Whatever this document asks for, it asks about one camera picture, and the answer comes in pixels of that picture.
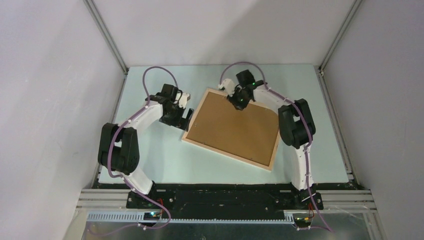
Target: light blue platform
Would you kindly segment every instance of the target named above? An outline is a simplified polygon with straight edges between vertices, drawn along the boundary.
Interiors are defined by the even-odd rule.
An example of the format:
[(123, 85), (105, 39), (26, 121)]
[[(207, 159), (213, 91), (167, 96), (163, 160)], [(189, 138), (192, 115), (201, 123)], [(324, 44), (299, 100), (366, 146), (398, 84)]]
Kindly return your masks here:
[[(206, 88), (216, 89), (226, 65), (167, 66), (184, 92), (191, 94), (187, 108), (196, 109)], [(324, 102), (315, 69), (310, 64), (260, 65), (269, 86), (292, 100), (304, 98), (316, 126), (311, 148), (311, 172), (317, 183), (345, 183), (348, 181), (342, 155), (336, 141), (333, 126)], [(116, 122), (130, 117), (145, 102), (142, 76), (147, 67), (131, 67), (126, 79)], [(235, 81), (236, 74), (245, 69), (258, 81), (261, 75), (252, 66), (238, 65), (230, 68), (224, 78)], [(147, 73), (146, 85), (150, 94), (156, 94), (164, 83), (173, 84), (163, 70), (152, 69)], [(210, 184), (266, 184), (289, 183), (291, 163), (289, 147), (282, 141), (278, 145), (271, 172), (181, 141), (183, 131), (155, 122), (142, 134), (138, 134), (140, 163), (146, 175), (156, 183), (210, 183)], [(100, 183), (123, 183), (109, 177), (105, 167), (101, 169)]]

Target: metal panel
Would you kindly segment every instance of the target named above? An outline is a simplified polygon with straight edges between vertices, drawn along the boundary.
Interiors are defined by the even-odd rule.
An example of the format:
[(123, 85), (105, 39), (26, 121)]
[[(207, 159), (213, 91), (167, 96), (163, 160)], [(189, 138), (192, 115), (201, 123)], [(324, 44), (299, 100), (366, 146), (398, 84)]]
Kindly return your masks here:
[[(145, 211), (90, 211), (87, 222), (114, 222), (114, 223), (151, 223), (151, 220), (144, 220), (144, 214), (152, 212), (151, 209)], [(220, 220), (220, 219), (171, 219), (171, 223), (185, 224), (294, 224), (292, 213), (285, 213), (285, 220)]]
[[(146, 230), (142, 227), (128, 227), (115, 234), (104, 236), (102, 240), (369, 240), (369, 234), (361, 214), (326, 214), (325, 220), (335, 230), (331, 233), (325, 230), (312, 229), (296, 231), (289, 224), (202, 224), (202, 223), (171, 223), (157, 230)], [(91, 230), (96, 233), (109, 233), (128, 223), (92, 222)], [(317, 218), (314, 226), (322, 223)], [(98, 238), (86, 234), (86, 240)]]
[[(126, 209), (128, 189), (83, 189), (77, 209), (93, 211), (134, 211)], [(324, 210), (331, 213), (376, 213), (376, 205), (369, 190), (320, 190)], [(285, 213), (300, 214), (307, 210), (285, 210)]]
[(381, 226), (380, 217), (378, 213), (363, 213), (363, 219), (365, 221), (366, 228), (369, 233), (371, 240), (386, 240), (387, 237)]

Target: white wall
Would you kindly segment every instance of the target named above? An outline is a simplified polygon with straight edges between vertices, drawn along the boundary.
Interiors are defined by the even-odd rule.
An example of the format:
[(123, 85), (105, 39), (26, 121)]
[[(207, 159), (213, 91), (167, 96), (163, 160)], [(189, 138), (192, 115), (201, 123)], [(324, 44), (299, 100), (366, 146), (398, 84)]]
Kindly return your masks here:
[(0, 239), (61, 239), (122, 72), (81, 0), (2, 1)]
[(423, 239), (424, 1), (364, 1), (329, 86), (361, 183), (390, 240)]
[(353, 0), (97, 0), (128, 66), (319, 65)]

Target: black mounting bracket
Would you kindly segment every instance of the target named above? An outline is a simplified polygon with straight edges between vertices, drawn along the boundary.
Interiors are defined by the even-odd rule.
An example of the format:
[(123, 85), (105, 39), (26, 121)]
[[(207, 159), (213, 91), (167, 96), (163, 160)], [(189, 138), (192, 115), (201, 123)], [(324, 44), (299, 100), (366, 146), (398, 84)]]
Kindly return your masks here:
[(159, 119), (159, 122), (184, 131), (188, 131), (194, 110), (189, 108), (187, 116), (185, 118), (183, 117), (185, 108), (179, 107), (178, 102), (175, 103), (175, 101), (178, 101), (178, 92), (183, 94), (183, 92), (180, 91), (176, 86), (171, 84), (164, 84), (162, 91), (156, 93), (156, 95), (150, 95), (150, 100), (158, 102), (162, 105), (163, 114)]
[[(117, 130), (118, 124), (113, 123), (106, 123), (101, 128), (97, 161), (105, 167), (108, 165), (108, 153), (112, 137)], [(123, 128), (115, 140), (116, 143), (120, 141), (122, 141), (121, 147), (113, 147), (110, 168), (112, 171), (129, 175), (137, 168), (140, 160), (137, 130), (132, 127)]]
[[(311, 135), (314, 135), (315, 123), (308, 102), (302, 98), (294, 101), (294, 104), (300, 109)], [(295, 121), (295, 117), (299, 117), (299, 114), (291, 104), (283, 105), (278, 109), (279, 133), (282, 141), (288, 146), (299, 149), (301, 145), (309, 142), (309, 138), (302, 120)]]
[[(284, 210), (307, 210), (310, 203), (310, 199), (301, 201), (304, 193), (295, 189), (282, 192), (279, 188), (254, 189), (249, 185), (234, 185), (232, 189), (178, 189), (159, 185), (152, 188), (148, 197), (163, 203), (176, 219), (283, 220)], [(322, 210), (321, 194), (314, 191), (313, 197)], [(133, 191), (128, 193), (126, 208), (160, 209)]]
[(249, 70), (244, 70), (235, 75), (238, 80), (238, 85), (241, 87), (236, 87), (232, 96), (228, 95), (226, 99), (232, 103), (236, 110), (245, 109), (250, 100), (255, 101), (253, 91), (264, 84), (263, 80), (255, 81), (252, 73)]

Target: purple cable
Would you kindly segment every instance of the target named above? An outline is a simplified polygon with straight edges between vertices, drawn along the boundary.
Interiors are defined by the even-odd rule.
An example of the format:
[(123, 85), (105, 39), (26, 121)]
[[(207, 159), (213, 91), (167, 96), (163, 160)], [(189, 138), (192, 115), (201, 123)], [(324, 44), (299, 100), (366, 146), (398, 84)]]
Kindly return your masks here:
[[(118, 134), (121, 132), (121, 130), (129, 123), (129, 120), (130, 121), (132, 121), (133, 119), (135, 119), (136, 117), (138, 117), (141, 113), (143, 113), (144, 112), (144, 110), (146, 110), (146, 107), (148, 107), (149, 106), (149, 104), (150, 104), (150, 95), (149, 95), (149, 91), (147, 90), (147, 87), (146, 87), (146, 74), (147, 74), (147, 72), (148, 71), (150, 71), (150, 70), (152, 70), (152, 69), (162, 69), (162, 70), (164, 70), (165, 72), (167, 72), (167, 73), (169, 73), (169, 75), (171, 75), (171, 77), (172, 77), (172, 79), (173, 79), (173, 81), (174, 81), (174, 83), (175, 83), (175, 86), (178, 88), (178, 83), (177, 83), (177, 80), (175, 79), (175, 76), (168, 70), (168, 69), (166, 69), (166, 68), (164, 68), (164, 67), (161, 67), (161, 66), (151, 66), (151, 67), (149, 67), (149, 68), (147, 68), (145, 71), (144, 71), (144, 73), (143, 73), (143, 77), (142, 77), (142, 83), (143, 83), (143, 88), (144, 88), (144, 91), (145, 91), (145, 93), (147, 94), (147, 103), (140, 109), (140, 110), (138, 110), (136, 113), (134, 113), (132, 116), (130, 116), (129, 118), (128, 118), (128, 120), (125, 120), (122, 124), (121, 124), (121, 126), (119, 126), (118, 127), (118, 129), (116, 130), (116, 132), (115, 132), (115, 134), (113, 135), (113, 137), (112, 137), (112, 141), (110, 142), (110, 146), (109, 146), (109, 152), (107, 153), (107, 172), (109, 173), (109, 176), (111, 177), (111, 178), (121, 178), (121, 177), (123, 177), (122, 175), (120, 175), (120, 174), (118, 174), (118, 175), (114, 175), (113, 173), (112, 173), (112, 169), (111, 169), (111, 163), (112, 163), (112, 151), (113, 151), (113, 149), (114, 149), (114, 146), (115, 146), (115, 141), (116, 141), (116, 139), (117, 139), (117, 137), (118, 137)], [(108, 235), (111, 235), (111, 234), (114, 234), (114, 233), (116, 233), (116, 232), (118, 232), (118, 231), (120, 231), (120, 230), (122, 230), (122, 229), (126, 229), (126, 228), (129, 228), (129, 227), (133, 227), (133, 226), (139, 226), (139, 224), (140, 224), (140, 226), (143, 226), (143, 228), (144, 229), (161, 229), (161, 228), (163, 228), (163, 227), (165, 227), (166, 225), (168, 225), (169, 223), (170, 223), (170, 221), (171, 221), (171, 213), (170, 213), (170, 211), (166, 208), (166, 207), (164, 207), (163, 205), (161, 205), (161, 204), (159, 204), (159, 203), (157, 203), (156, 201), (154, 201), (154, 200), (152, 200), (151, 198), (149, 198), (148, 196), (146, 196), (146, 195), (144, 195), (142, 192), (140, 192), (140, 191), (138, 191), (130, 182), (128, 182), (125, 178), (124, 178), (124, 180), (123, 180), (124, 182), (125, 182), (125, 184), (129, 187), (129, 189), (131, 189), (131, 190), (133, 190), (134, 192), (136, 192), (138, 195), (140, 195), (141, 197), (143, 197), (144, 199), (146, 199), (147, 201), (149, 201), (149, 202), (151, 202), (151, 203), (153, 203), (154, 205), (157, 205), (157, 206), (159, 206), (160, 208), (162, 208), (165, 212), (166, 212), (166, 214), (168, 214), (168, 220), (165, 222), (165, 224), (164, 225), (161, 225), (161, 226), (146, 226), (146, 225), (142, 225), (142, 224), (140, 224), (140, 223), (131, 223), (131, 224), (128, 224), (128, 225), (125, 225), (125, 226), (122, 226), (122, 227), (120, 227), (120, 228), (118, 228), (118, 229), (116, 229), (116, 230), (114, 230), (114, 231), (111, 231), (111, 232), (108, 232), (108, 233), (104, 233), (104, 234), (99, 234), (99, 233), (94, 233), (94, 232), (92, 232), (91, 231), (91, 229), (90, 229), (90, 226), (88, 227), (88, 232), (90, 232), (91, 234), (93, 234), (93, 235), (95, 235), (95, 236), (98, 236), (98, 237), (104, 237), (104, 236), (108, 236)]]
[(254, 64), (254, 63), (252, 63), (252, 62), (249, 62), (249, 61), (238, 61), (238, 62), (235, 62), (235, 63), (233, 63), (233, 64), (228, 65), (228, 66), (224, 69), (224, 71), (222, 72), (222, 74), (221, 74), (221, 78), (219, 79), (219, 84), (221, 84), (221, 83), (222, 83), (223, 78), (224, 78), (224, 73), (225, 73), (225, 72), (226, 72), (229, 68), (231, 68), (231, 67), (232, 67), (232, 66), (234, 66), (234, 65), (242, 65), (242, 64), (252, 65), (252, 66), (256, 67), (256, 68), (259, 70), (260, 74), (262, 75), (263, 85), (265, 86), (265, 89), (266, 89), (266, 90), (268, 90), (270, 93), (274, 94), (275, 96), (277, 96), (278, 98), (282, 99), (283, 101), (285, 101), (285, 102), (287, 102), (287, 103), (291, 104), (291, 105), (294, 107), (294, 109), (296, 110), (297, 114), (299, 115), (300, 120), (302, 121), (303, 126), (304, 126), (304, 128), (306, 129), (307, 137), (308, 137), (308, 140), (309, 140), (308, 144), (307, 144), (307, 145), (304, 147), (304, 149), (303, 149), (303, 152), (305, 153), (305, 159), (306, 159), (306, 187), (307, 187), (307, 191), (308, 191), (308, 193), (309, 193), (310, 200), (311, 200), (311, 202), (312, 202), (313, 206), (315, 207), (316, 213), (318, 214), (318, 216), (321, 218), (322, 222), (323, 222), (323, 223), (324, 223), (324, 225), (326, 226), (326, 228), (325, 228), (325, 227), (322, 227), (322, 226), (321, 226), (321, 227), (318, 227), (318, 226), (317, 226), (317, 227), (311, 227), (311, 228), (326, 229), (327, 231), (330, 231), (330, 232), (334, 233), (333, 229), (332, 229), (332, 228), (331, 228), (331, 227), (327, 224), (327, 222), (324, 220), (323, 216), (322, 216), (322, 215), (321, 215), (321, 213), (320, 213), (320, 210), (318, 210), (317, 204), (315, 203), (315, 199), (314, 199), (314, 198), (313, 198), (313, 196), (312, 196), (311, 187), (310, 187), (310, 185), (309, 185), (309, 157), (308, 157), (308, 147), (309, 147), (309, 146), (311, 146), (311, 144), (312, 144), (312, 135), (311, 135), (311, 131), (309, 131), (308, 124), (306, 123), (306, 120), (305, 120), (305, 118), (304, 118), (304, 116), (303, 116), (303, 114), (302, 114), (301, 110), (298, 108), (298, 106), (296, 106), (296, 104), (295, 104), (293, 101), (291, 101), (291, 100), (287, 99), (286, 97), (282, 96), (282, 95), (281, 95), (281, 94), (279, 94), (278, 92), (276, 92), (276, 91), (272, 90), (271, 88), (269, 88), (269, 87), (268, 87), (268, 83), (267, 83), (267, 82), (266, 82), (266, 80), (265, 80), (265, 74), (264, 74), (264, 72), (262, 71), (262, 69), (261, 69), (258, 65)]

